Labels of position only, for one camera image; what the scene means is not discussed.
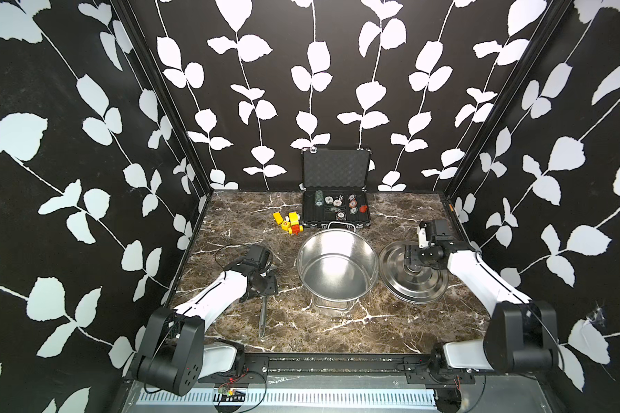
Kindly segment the steel pot lid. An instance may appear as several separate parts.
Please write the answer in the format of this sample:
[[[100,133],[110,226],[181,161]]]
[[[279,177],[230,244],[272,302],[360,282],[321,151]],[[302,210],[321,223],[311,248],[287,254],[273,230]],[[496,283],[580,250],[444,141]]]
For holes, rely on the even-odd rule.
[[[386,245],[379,254],[379,277],[396,298],[414,305],[425,305],[445,294],[449,273],[447,269],[411,263],[406,253],[416,247],[413,241]]]

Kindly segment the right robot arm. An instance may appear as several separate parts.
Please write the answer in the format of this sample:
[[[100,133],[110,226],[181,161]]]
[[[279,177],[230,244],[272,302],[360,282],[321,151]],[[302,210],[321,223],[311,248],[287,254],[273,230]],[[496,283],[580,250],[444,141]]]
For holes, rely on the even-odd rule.
[[[487,310],[485,337],[447,342],[439,353],[448,368],[535,373],[558,368],[564,357],[557,343],[557,316],[550,304],[535,301],[506,282],[469,244],[441,242],[406,247],[408,268],[446,269],[459,278]]]

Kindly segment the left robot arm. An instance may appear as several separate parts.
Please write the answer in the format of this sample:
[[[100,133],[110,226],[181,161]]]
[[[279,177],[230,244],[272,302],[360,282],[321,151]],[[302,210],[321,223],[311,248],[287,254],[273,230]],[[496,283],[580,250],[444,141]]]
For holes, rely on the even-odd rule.
[[[239,366],[240,347],[206,344],[205,333],[229,306],[277,294],[276,270],[244,261],[231,263],[198,296],[149,318],[128,376],[157,390],[184,396],[196,382]]]

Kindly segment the flat yellow toy brick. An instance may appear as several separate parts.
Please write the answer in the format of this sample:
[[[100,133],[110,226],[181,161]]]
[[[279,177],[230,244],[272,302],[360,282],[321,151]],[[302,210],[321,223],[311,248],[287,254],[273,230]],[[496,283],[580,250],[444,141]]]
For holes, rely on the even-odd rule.
[[[275,222],[277,223],[277,225],[281,225],[282,222],[285,221],[285,219],[282,217],[282,215],[280,213],[274,213],[273,217],[274,217]]]

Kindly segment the yellow rounded toy block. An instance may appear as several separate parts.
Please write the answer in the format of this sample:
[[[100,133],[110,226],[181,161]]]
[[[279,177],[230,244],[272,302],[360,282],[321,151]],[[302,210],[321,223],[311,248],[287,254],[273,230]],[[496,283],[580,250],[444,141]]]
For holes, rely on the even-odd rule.
[[[296,212],[289,213],[288,217],[289,217],[289,222],[292,226],[300,224],[300,217],[298,213]]]

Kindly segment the large steel pot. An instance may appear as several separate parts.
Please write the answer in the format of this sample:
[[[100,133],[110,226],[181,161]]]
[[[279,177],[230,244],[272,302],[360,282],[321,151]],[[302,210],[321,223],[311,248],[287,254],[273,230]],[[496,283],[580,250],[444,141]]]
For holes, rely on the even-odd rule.
[[[303,243],[296,258],[312,308],[330,318],[348,317],[378,281],[378,256],[356,228],[332,221]]]

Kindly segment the blue green chip stack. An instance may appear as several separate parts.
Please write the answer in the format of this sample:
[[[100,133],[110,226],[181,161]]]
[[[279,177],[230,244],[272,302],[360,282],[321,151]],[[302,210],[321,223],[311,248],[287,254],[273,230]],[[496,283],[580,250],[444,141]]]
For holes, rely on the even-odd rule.
[[[314,204],[317,207],[322,207],[324,205],[324,195],[321,190],[316,190],[314,193]]]

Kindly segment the black poker chip case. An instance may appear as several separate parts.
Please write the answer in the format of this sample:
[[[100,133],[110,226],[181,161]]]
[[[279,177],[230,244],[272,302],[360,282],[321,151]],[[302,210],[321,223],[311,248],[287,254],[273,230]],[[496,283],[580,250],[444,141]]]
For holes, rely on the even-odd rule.
[[[301,152],[303,225],[326,228],[333,221],[356,228],[370,225],[366,194],[370,160],[368,149],[304,149]],[[323,206],[314,204],[316,190],[323,192]],[[363,205],[368,206],[366,213],[359,212]]]

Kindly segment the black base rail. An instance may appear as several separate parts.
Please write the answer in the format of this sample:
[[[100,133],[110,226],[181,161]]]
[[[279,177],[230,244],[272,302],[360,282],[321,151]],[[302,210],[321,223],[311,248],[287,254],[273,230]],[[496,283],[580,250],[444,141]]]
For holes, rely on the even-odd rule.
[[[201,383],[222,385],[256,383],[260,376],[393,376],[404,384],[429,389],[458,389],[475,384],[475,377],[464,369],[447,368],[431,354],[311,354],[244,353],[226,373],[200,379]]]

